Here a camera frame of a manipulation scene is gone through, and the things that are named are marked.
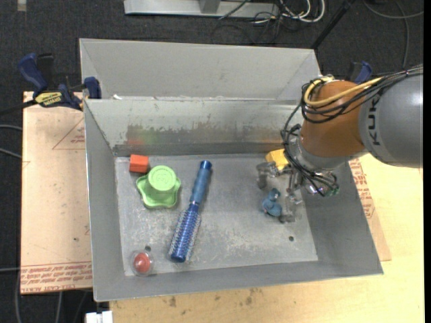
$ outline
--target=cardboard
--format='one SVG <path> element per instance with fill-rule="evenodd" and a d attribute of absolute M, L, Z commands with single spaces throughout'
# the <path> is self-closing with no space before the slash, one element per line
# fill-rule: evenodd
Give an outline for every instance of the cardboard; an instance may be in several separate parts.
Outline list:
<path fill-rule="evenodd" d="M 21 294 L 92 287 L 84 114 L 23 113 Z"/>

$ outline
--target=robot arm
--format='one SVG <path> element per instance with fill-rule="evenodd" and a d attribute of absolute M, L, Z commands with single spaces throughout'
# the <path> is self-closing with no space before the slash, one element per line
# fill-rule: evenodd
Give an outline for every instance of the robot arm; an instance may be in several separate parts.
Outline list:
<path fill-rule="evenodd" d="M 415 67 L 362 85 L 330 80 L 311 87 L 302 98 L 303 166 L 328 170 L 368 151 L 387 164 L 420 167 L 422 86 L 423 69 Z"/>
<path fill-rule="evenodd" d="M 422 86 L 421 65 L 360 85 L 333 77 L 312 80 L 281 131 L 286 165 L 267 156 L 269 163 L 257 168 L 259 186 L 265 175 L 284 175 L 291 201 L 299 188 L 331 196 L 339 190 L 333 170 L 368 152 L 394 166 L 422 166 Z M 299 109 L 304 122 L 291 125 Z M 285 218 L 281 212 L 279 220 Z"/>

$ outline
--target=brush handle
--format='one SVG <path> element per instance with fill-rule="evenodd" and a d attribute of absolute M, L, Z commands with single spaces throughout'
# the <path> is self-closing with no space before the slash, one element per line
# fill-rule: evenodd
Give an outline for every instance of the brush handle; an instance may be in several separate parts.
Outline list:
<path fill-rule="evenodd" d="M 197 231 L 201 224 L 199 204 L 202 202 L 208 187 L 211 167 L 212 164 L 207 160 L 201 162 L 199 166 L 195 185 L 190 196 L 189 208 L 181 213 L 172 237 L 168 254 L 173 261 L 186 262 L 190 258 Z"/>

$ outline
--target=small red ball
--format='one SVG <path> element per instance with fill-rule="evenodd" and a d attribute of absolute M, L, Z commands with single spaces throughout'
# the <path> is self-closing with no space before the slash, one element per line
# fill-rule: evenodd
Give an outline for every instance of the small red ball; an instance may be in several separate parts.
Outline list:
<path fill-rule="evenodd" d="M 133 260 L 133 267 L 138 273 L 146 273 L 151 268 L 151 260 L 147 254 L 140 252 Z"/>

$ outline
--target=green plastic toy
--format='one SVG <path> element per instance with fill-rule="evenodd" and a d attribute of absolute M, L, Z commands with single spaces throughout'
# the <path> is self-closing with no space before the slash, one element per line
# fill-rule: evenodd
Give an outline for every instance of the green plastic toy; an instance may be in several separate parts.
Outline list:
<path fill-rule="evenodd" d="M 171 208 L 176 204 L 181 181 L 173 169 L 159 165 L 139 177 L 136 185 L 147 208 Z"/>

